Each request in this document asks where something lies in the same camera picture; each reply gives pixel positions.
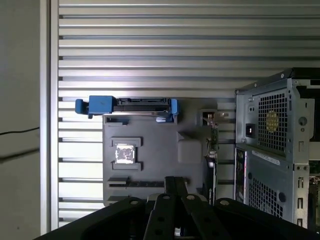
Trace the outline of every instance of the ventilation grille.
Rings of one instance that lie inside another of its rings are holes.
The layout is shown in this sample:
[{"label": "ventilation grille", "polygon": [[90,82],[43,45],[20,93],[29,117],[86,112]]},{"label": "ventilation grille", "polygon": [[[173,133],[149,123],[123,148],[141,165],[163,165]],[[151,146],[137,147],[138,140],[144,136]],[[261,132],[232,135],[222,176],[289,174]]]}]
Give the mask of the ventilation grille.
[{"label": "ventilation grille", "polygon": [[287,98],[284,93],[259,99],[258,144],[284,152],[288,128]]},{"label": "ventilation grille", "polygon": [[277,192],[255,178],[252,182],[249,184],[249,206],[282,219],[283,207],[277,203]]}]

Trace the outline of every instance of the sticker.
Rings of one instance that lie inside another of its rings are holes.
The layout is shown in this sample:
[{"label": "sticker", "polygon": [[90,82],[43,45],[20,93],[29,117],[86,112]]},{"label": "sticker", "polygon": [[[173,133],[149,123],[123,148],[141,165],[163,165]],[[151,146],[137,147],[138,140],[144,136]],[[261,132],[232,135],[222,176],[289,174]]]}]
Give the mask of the sticker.
[{"label": "sticker", "polygon": [[267,161],[270,162],[270,163],[273,163],[273,164],[276,164],[276,165],[279,165],[279,166],[280,166],[280,161],[277,160],[277,159],[274,159],[274,158],[272,158],[272,157],[270,157],[270,156],[264,155],[264,154],[259,153],[259,152],[257,152],[257,151],[252,151],[252,154],[253,154],[253,155],[256,155],[256,156],[259,157],[259,158],[262,158],[262,159],[264,159],[264,160],[267,160]]}]

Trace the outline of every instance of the white wall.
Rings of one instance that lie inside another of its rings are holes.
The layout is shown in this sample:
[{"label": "white wall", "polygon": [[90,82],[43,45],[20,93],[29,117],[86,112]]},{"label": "white wall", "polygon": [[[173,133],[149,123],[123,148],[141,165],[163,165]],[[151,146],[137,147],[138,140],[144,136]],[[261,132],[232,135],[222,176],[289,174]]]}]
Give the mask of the white wall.
[{"label": "white wall", "polygon": [[[39,126],[39,0],[0,0],[0,132]],[[0,156],[36,148],[39,132],[0,136]],[[40,235],[40,155],[0,163],[0,239]]]}]

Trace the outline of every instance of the blue plastic clip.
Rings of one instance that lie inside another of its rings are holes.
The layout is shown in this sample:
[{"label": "blue plastic clip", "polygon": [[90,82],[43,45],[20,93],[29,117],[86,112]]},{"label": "blue plastic clip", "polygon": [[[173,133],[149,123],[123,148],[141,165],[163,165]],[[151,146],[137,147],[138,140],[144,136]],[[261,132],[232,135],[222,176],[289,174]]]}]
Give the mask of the blue plastic clip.
[{"label": "blue plastic clip", "polygon": [[88,115],[92,119],[94,115],[111,114],[117,99],[113,96],[90,96],[89,102],[82,99],[75,101],[75,112],[77,114]]},{"label": "blue plastic clip", "polygon": [[171,114],[176,116],[179,114],[179,105],[177,99],[171,99]]}]

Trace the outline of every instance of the robotic arm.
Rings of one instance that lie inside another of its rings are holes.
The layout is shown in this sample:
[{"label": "robotic arm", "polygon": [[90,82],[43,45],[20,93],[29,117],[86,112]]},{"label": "robotic arm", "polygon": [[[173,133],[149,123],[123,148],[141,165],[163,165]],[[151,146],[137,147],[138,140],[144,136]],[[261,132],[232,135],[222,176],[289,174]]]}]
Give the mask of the robotic arm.
[{"label": "robotic arm", "polygon": [[238,201],[210,205],[188,194],[182,177],[165,178],[165,193],[128,197],[36,240],[313,240],[319,235]]}]

